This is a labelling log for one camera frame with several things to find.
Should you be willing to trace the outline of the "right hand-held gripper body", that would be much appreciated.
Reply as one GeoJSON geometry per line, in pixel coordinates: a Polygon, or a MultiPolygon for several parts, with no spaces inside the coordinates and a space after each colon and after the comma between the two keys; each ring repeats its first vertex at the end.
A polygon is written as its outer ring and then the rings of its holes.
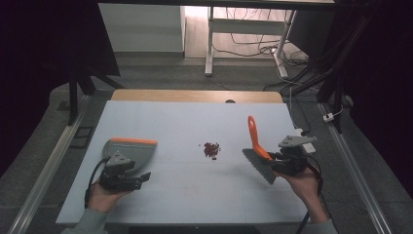
{"type": "Polygon", "coordinates": [[[315,136],[287,136],[282,140],[279,143],[282,161],[274,161],[282,166],[280,173],[295,176],[303,172],[308,165],[307,158],[310,154],[304,152],[302,145],[316,139],[315,136]]]}

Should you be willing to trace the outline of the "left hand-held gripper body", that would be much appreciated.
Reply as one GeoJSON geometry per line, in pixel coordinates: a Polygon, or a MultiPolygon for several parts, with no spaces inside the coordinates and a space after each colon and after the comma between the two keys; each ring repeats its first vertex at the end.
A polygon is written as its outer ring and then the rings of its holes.
{"type": "Polygon", "coordinates": [[[112,192],[133,191],[135,190],[135,181],[125,176],[125,172],[133,167],[134,161],[121,153],[116,153],[105,163],[98,183],[104,189],[112,192]]]}

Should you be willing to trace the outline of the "grey brush with orange handle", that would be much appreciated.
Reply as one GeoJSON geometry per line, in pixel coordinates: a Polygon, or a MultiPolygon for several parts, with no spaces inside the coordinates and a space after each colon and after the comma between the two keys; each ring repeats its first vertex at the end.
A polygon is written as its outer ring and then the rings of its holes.
{"type": "Polygon", "coordinates": [[[243,155],[252,167],[260,173],[269,184],[273,184],[276,176],[274,175],[271,167],[268,165],[268,163],[272,162],[273,159],[270,154],[259,144],[256,123],[252,116],[247,117],[247,124],[252,148],[245,148],[243,150],[243,155]]]}

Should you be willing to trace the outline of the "grey dustpan with orange edge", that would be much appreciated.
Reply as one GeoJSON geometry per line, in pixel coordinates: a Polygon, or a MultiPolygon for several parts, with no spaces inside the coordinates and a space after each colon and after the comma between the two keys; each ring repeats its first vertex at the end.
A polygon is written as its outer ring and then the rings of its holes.
{"type": "Polygon", "coordinates": [[[137,172],[151,160],[156,147],[152,139],[112,137],[104,144],[102,156],[110,167],[128,166],[129,172],[137,172]]]}

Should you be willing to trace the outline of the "person's left hand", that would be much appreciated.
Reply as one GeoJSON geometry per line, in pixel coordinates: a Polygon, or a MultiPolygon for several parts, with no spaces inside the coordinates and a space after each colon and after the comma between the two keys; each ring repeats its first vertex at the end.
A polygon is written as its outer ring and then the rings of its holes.
{"type": "Polygon", "coordinates": [[[116,203],[128,194],[130,194],[129,191],[108,191],[96,182],[91,187],[88,209],[108,214],[115,207],[116,203]]]}

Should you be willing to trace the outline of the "person's right hand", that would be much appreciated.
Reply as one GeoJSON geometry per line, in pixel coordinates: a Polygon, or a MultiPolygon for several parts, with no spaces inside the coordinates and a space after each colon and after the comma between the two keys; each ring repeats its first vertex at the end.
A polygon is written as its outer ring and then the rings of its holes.
{"type": "Polygon", "coordinates": [[[318,193],[319,182],[310,169],[305,169],[298,175],[275,173],[275,176],[284,178],[290,184],[293,192],[303,201],[308,211],[322,210],[318,193]]]}

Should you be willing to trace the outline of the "white power strip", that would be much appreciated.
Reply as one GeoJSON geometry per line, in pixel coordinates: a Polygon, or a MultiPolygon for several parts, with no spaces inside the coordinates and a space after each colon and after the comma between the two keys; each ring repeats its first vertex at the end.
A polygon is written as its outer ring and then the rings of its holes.
{"type": "MultiPolygon", "coordinates": [[[[295,133],[300,137],[303,137],[305,135],[305,133],[302,129],[296,129],[295,133]]],[[[314,154],[316,152],[314,146],[310,142],[309,143],[304,143],[302,145],[302,148],[303,148],[303,150],[306,154],[314,154]]]]}

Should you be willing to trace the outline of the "white table mat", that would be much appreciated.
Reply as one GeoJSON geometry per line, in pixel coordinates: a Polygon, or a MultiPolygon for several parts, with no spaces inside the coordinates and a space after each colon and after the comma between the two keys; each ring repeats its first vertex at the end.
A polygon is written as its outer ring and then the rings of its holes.
{"type": "Polygon", "coordinates": [[[138,191],[122,198],[108,222],[137,225],[264,224],[299,222],[306,213],[289,184],[269,184],[243,155],[251,146],[247,117],[270,152],[294,135],[283,103],[118,101],[106,103],[85,158],[56,219],[79,221],[84,194],[104,144],[111,137],[154,139],[151,173],[138,191]],[[203,144],[219,143],[216,160],[203,144]]]}

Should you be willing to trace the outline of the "black metal stand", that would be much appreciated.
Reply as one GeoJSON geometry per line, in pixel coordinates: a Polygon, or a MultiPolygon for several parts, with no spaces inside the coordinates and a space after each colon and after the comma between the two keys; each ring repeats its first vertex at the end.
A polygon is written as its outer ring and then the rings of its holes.
{"type": "Polygon", "coordinates": [[[328,63],[329,66],[326,67],[323,73],[317,74],[315,78],[311,78],[309,81],[304,82],[290,92],[293,96],[296,96],[317,84],[321,84],[316,95],[317,101],[328,102],[331,97],[334,97],[334,115],[331,123],[339,134],[342,133],[340,113],[343,108],[344,65],[350,60],[349,55],[370,19],[371,16],[368,14],[358,14],[355,16],[355,22],[353,22],[342,34],[332,49],[321,57],[323,59],[321,65],[326,65],[328,63]]]}
{"type": "Polygon", "coordinates": [[[78,118],[78,88],[81,88],[82,92],[86,96],[93,96],[96,91],[92,77],[97,78],[103,83],[109,85],[115,90],[124,89],[124,86],[116,82],[103,72],[85,65],[83,67],[72,67],[67,71],[67,78],[69,84],[69,121],[68,126],[72,126],[75,120],[78,118]]]}

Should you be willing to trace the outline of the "dark curtain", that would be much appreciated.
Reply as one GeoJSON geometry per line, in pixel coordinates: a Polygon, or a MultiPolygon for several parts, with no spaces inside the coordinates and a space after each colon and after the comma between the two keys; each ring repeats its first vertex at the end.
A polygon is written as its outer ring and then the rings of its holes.
{"type": "Polygon", "coordinates": [[[98,0],[0,0],[0,176],[74,74],[119,68],[98,0]]]}
{"type": "Polygon", "coordinates": [[[382,0],[343,72],[351,116],[413,198],[413,0],[382,0]]]}

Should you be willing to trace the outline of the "white cabinet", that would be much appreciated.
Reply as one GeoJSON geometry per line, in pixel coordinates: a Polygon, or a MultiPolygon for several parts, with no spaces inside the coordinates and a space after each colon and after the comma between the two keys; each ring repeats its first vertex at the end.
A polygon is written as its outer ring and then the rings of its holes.
{"type": "Polygon", "coordinates": [[[184,52],[183,7],[106,3],[98,7],[115,52],[184,52]]]}

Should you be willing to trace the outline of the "aluminium rail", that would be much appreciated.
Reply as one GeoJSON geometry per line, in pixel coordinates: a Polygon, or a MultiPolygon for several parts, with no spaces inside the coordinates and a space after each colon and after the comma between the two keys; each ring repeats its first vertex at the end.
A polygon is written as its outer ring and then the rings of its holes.
{"type": "Polygon", "coordinates": [[[32,189],[21,206],[18,215],[7,231],[7,234],[25,234],[56,174],[56,170],[58,169],[72,138],[74,138],[75,133],[87,112],[91,100],[92,96],[82,96],[79,102],[80,107],[78,109],[78,116],[73,120],[70,126],[64,128],[55,148],[43,170],[37,177],[32,189]]]}
{"type": "Polygon", "coordinates": [[[339,150],[341,157],[343,158],[344,164],[350,177],[352,178],[353,183],[355,184],[362,203],[366,207],[377,234],[394,234],[375,195],[370,189],[370,186],[368,185],[360,167],[357,164],[351,147],[348,145],[344,136],[338,133],[332,123],[327,122],[326,126],[339,150]]]}

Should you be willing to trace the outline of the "white desk frame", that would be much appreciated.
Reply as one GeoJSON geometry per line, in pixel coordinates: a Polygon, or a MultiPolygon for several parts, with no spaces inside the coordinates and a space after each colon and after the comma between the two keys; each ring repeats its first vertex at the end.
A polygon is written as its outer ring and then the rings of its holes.
{"type": "Polygon", "coordinates": [[[215,33],[235,33],[235,34],[256,34],[256,35],[273,35],[279,36],[280,42],[275,49],[270,50],[270,54],[274,58],[276,68],[281,78],[287,78],[288,74],[282,61],[283,47],[289,29],[294,19],[294,10],[284,11],[285,19],[283,21],[269,19],[231,19],[230,17],[216,18],[214,16],[214,8],[209,7],[207,10],[207,47],[206,47],[206,66],[205,76],[212,75],[213,64],[213,35],[215,33]]]}

